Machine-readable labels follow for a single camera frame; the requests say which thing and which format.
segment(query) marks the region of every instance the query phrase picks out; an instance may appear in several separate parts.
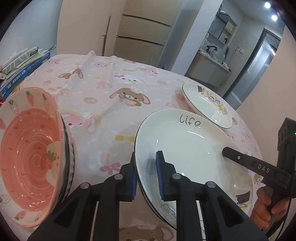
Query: shelf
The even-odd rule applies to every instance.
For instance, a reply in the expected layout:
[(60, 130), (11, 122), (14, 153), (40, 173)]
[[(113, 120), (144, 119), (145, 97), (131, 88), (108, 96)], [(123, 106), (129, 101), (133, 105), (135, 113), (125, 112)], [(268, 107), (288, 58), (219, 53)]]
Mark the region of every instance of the shelf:
[(227, 36), (232, 36), (232, 33), (228, 30), (228, 29), (224, 29), (223, 32), (227, 35)]
[(211, 37), (214, 37), (216, 40), (218, 40), (221, 44), (223, 44), (223, 45), (225, 45), (226, 46), (226, 44), (224, 44), (220, 39), (218, 39), (215, 35), (213, 35), (213, 34), (211, 34), (210, 32), (208, 32), (209, 33), (209, 35), (211, 36)]

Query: screw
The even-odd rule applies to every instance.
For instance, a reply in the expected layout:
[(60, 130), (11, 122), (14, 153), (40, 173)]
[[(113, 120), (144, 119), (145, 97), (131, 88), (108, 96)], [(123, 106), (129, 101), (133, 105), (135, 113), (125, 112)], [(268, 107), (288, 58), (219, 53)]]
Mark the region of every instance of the screw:
[(88, 183), (82, 183), (80, 184), (80, 188), (81, 189), (87, 189), (89, 187), (89, 184)]
[(121, 175), (120, 173), (118, 173), (118, 174), (116, 174), (116, 175), (114, 176), (114, 178), (115, 178), (116, 180), (121, 180), (121, 179), (123, 178), (123, 175)]
[(179, 173), (174, 173), (172, 175), (173, 179), (180, 179), (181, 178), (181, 175)]
[(209, 181), (209, 182), (207, 182), (207, 186), (208, 186), (209, 188), (214, 188), (214, 187), (216, 186), (216, 183), (214, 183), (214, 182), (212, 182), (212, 181)]

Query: white plate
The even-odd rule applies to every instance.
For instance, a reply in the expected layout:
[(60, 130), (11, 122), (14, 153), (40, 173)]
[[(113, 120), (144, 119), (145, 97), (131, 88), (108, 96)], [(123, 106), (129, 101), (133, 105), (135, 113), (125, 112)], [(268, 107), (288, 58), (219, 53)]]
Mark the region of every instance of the white plate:
[(233, 141), (216, 125), (194, 113), (179, 109), (159, 110), (141, 124), (135, 142), (138, 181), (151, 209), (176, 228), (176, 203), (163, 202), (159, 194), (155, 156), (162, 150), (165, 161), (191, 181), (214, 181), (233, 201), (249, 194), (238, 204), (248, 213), (252, 202), (252, 178), (245, 167), (224, 158), (222, 150)]
[(194, 83), (184, 83), (182, 89), (188, 105), (196, 114), (205, 116), (225, 129), (232, 126), (232, 118), (228, 109), (211, 90)]

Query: faucet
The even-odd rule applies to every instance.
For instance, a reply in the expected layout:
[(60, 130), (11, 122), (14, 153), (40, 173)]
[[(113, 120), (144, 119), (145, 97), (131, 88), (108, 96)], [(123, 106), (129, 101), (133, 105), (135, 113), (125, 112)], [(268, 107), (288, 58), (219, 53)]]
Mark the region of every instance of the faucet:
[(207, 50), (206, 50), (206, 52), (209, 53), (209, 54), (211, 53), (211, 52), (210, 52), (210, 48), (215, 48), (214, 50), (215, 50), (215, 51), (218, 51), (218, 48), (217, 48), (216, 46), (207, 45)]

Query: ceiling light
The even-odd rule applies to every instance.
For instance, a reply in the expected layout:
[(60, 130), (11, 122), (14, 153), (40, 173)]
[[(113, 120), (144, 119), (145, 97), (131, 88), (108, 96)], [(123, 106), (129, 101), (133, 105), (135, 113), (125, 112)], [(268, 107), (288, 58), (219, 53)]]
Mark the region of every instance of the ceiling light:
[(271, 19), (272, 19), (273, 21), (276, 21), (276, 20), (277, 20), (277, 16), (276, 16), (276, 15), (272, 15), (272, 16), (271, 16)]
[(274, 55), (274, 56), (276, 56), (276, 53), (274, 52), (274, 50), (271, 48), (271, 51), (272, 51), (272, 54)]
[(269, 3), (269, 2), (266, 2), (266, 3), (264, 4), (264, 7), (266, 7), (266, 8), (270, 8), (270, 7), (271, 7), (271, 5), (270, 5), (270, 3)]

